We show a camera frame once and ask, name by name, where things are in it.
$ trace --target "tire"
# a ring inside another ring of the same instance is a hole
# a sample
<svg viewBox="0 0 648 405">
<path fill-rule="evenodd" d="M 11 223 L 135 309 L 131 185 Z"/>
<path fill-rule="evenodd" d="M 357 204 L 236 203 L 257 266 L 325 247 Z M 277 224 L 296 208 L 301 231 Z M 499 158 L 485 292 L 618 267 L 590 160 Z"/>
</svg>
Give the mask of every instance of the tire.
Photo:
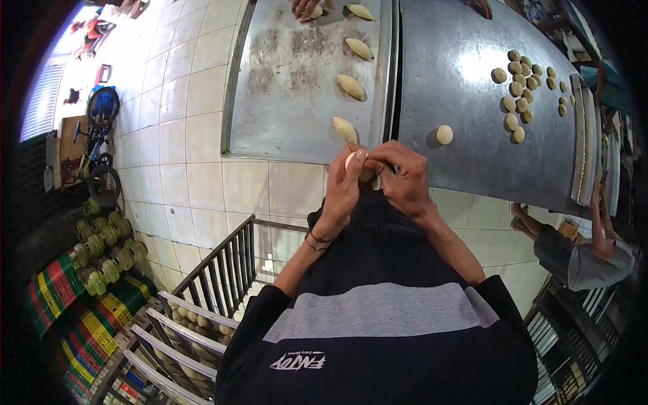
<svg viewBox="0 0 648 405">
<path fill-rule="evenodd" d="M 115 180 L 114 189 L 107 189 L 105 185 L 96 178 L 105 179 L 110 175 Z M 121 181 L 114 168 L 106 165 L 97 165 L 90 173 L 87 179 L 87 187 L 90 191 L 90 197 L 102 207 L 114 207 L 121 194 Z"/>
<path fill-rule="evenodd" d="M 95 118 L 92 116 L 92 103 L 93 101 L 99 96 L 101 93 L 108 92 L 110 95 L 113 97 L 114 103 L 113 103 L 113 113 L 110 115 L 110 118 L 104 122 L 97 122 Z M 92 97 L 87 102 L 87 108 L 86 108 L 86 117 L 87 117 L 87 122 L 88 125 L 92 125 L 96 128 L 107 128 L 113 124 L 115 119 L 117 118 L 117 114 L 119 114 L 119 96 L 115 89 L 112 87 L 102 87 L 99 90 L 97 90 L 94 94 L 92 94 Z"/>
<path fill-rule="evenodd" d="M 99 155 L 99 158 L 97 159 L 97 164 L 112 167 L 113 166 L 113 156 L 111 154 L 109 154 L 108 152 L 104 152 L 101 155 Z"/>
</svg>

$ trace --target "gray stripe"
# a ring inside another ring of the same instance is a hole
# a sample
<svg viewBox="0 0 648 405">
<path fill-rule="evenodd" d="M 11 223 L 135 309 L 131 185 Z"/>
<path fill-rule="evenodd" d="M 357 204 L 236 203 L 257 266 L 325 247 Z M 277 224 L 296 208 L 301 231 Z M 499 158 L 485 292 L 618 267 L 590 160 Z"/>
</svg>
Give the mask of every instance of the gray stripe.
<svg viewBox="0 0 648 405">
<path fill-rule="evenodd" d="M 429 288 L 381 283 L 328 297 L 301 294 L 263 340 L 420 336 L 487 328 L 498 319 L 472 287 L 464 291 L 457 283 Z"/>
</svg>

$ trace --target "person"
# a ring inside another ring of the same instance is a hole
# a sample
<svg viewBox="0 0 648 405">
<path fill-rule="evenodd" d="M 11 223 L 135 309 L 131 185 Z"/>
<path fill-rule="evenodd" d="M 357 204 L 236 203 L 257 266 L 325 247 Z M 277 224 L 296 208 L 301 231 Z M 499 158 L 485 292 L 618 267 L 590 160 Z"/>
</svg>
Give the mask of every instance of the person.
<svg viewBox="0 0 648 405">
<path fill-rule="evenodd" d="M 477 9 L 486 19 L 492 19 L 491 5 L 488 0 L 465 0 L 466 4 Z M 310 16 L 315 6 L 320 4 L 324 10 L 330 11 L 334 8 L 333 0 L 292 0 L 292 12 L 295 17 L 302 21 L 311 21 Z"/>
<path fill-rule="evenodd" d="M 512 228 L 534 241 L 540 265 L 573 291 L 608 287 L 632 273 L 632 248 L 612 228 L 603 189 L 597 182 L 592 191 L 592 239 L 578 246 L 553 226 L 529 216 L 519 203 L 511 204 Z"/>
<path fill-rule="evenodd" d="M 581 77 L 594 92 L 594 104 L 601 110 L 603 128 L 609 132 L 612 117 L 618 111 L 621 115 L 632 115 L 630 91 L 621 76 L 607 60 L 600 60 L 596 67 L 579 64 Z"/>
<path fill-rule="evenodd" d="M 360 190 L 364 167 L 381 191 Z M 531 402 L 533 342 L 500 277 L 441 219 L 423 156 L 397 141 L 344 146 L 309 226 L 250 299 L 216 403 Z"/>
</svg>

